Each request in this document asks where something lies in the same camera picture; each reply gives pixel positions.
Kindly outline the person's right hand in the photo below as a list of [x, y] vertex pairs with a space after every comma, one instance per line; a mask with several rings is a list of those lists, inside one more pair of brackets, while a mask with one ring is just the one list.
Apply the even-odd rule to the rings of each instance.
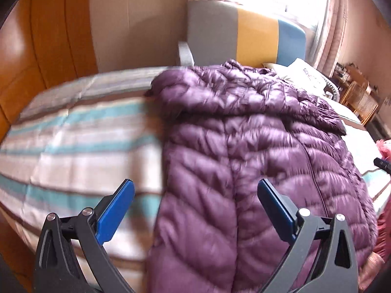
[[358, 273], [358, 291], [364, 292], [385, 264], [379, 254], [372, 252]]

